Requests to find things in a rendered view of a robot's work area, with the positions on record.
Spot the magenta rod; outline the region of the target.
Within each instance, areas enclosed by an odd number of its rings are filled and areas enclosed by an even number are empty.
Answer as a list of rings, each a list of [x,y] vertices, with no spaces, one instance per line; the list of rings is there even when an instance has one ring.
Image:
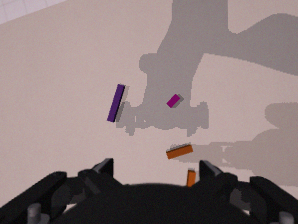
[[[168,102],[167,105],[171,108],[178,100],[180,97],[178,95],[174,95]]]

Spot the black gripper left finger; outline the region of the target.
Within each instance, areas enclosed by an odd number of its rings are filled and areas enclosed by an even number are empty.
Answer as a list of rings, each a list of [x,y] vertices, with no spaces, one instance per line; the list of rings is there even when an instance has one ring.
[[[79,171],[76,177],[67,177],[63,171],[51,173],[0,207],[0,224],[51,224],[67,205],[108,189],[130,185],[121,184],[113,176],[113,158]]]

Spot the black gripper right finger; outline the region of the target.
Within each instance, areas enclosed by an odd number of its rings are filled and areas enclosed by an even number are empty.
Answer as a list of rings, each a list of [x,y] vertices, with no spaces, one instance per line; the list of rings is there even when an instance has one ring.
[[[238,176],[224,173],[208,160],[200,160],[199,181],[186,187],[205,191],[249,211],[260,224],[298,224],[298,199],[261,176],[252,176],[249,182],[238,181]]]

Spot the purple rod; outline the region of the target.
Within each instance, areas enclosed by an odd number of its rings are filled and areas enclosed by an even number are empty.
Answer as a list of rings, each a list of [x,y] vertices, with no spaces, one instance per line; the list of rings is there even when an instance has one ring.
[[[115,122],[125,86],[118,84],[107,121]]]

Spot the orange rod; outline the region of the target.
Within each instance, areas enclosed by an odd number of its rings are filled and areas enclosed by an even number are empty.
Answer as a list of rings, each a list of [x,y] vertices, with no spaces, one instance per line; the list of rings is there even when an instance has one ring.
[[[192,186],[193,184],[195,184],[195,177],[196,172],[193,170],[188,170],[186,186]]]
[[[182,146],[182,147],[167,151],[166,154],[167,154],[167,157],[169,160],[169,159],[172,159],[172,158],[175,158],[175,157],[178,157],[178,156],[190,153],[190,152],[193,152],[192,146],[186,145],[186,146]]]

